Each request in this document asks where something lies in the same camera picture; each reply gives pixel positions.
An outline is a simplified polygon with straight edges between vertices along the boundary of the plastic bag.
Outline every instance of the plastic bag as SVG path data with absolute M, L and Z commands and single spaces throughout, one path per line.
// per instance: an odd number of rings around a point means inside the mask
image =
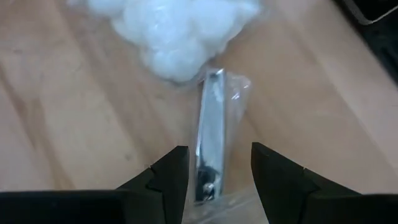
M 200 114 L 193 117 L 197 135 L 190 145 L 188 198 L 195 202 L 217 199 L 223 193 L 225 173 L 229 172 L 225 167 L 251 89 L 246 77 L 222 69 L 208 68 L 205 77 Z
M 186 209 L 183 223 L 268 224 L 268 220 L 257 191 L 250 187 L 219 200 Z
M 185 83 L 262 11 L 259 0 L 68 0 L 110 19 L 158 77 Z

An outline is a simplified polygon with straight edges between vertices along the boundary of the clear plastic bag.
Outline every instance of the clear plastic bag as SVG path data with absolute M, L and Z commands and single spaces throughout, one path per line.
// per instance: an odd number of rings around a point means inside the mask
M 219 200 L 186 209 L 182 223 L 268 224 L 268 220 L 257 191 L 250 187 Z
M 251 90 L 250 80 L 223 69 L 208 68 L 204 77 L 200 114 L 193 117 L 197 123 L 191 132 L 197 133 L 190 144 L 188 199 L 192 203 L 217 199 L 223 193 L 225 173 L 230 171 L 225 167 Z M 211 187 L 211 195 L 201 192 L 205 186 Z

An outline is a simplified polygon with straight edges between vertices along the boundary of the white plastic wrap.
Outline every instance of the white plastic wrap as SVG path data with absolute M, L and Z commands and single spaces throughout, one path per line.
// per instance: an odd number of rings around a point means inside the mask
M 110 19 L 158 77 L 192 80 L 262 11 L 257 0 L 68 0 Z

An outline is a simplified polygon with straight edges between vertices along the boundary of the wooden table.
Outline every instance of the wooden table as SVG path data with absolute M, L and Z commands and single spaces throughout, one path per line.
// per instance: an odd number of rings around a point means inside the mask
M 200 89 L 151 76 L 107 22 L 62 1 L 0 3 L 0 190 L 113 189 L 192 145 Z M 398 192 L 398 91 L 336 6 L 270 0 L 217 64 L 253 82 L 227 191 L 251 142 L 360 192 Z

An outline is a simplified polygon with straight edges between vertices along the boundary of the black plastic part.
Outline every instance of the black plastic part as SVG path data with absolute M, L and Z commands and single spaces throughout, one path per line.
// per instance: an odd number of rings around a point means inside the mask
M 1 193 L 0 223 L 181 223 L 188 153 L 176 147 L 116 190 Z
M 361 195 L 259 143 L 251 167 L 270 224 L 398 223 L 398 195 Z
M 394 81 L 398 83 L 398 10 L 373 24 L 362 25 L 346 1 L 334 0 Z M 375 20 L 397 5 L 396 0 L 354 0 L 354 2 L 369 20 Z

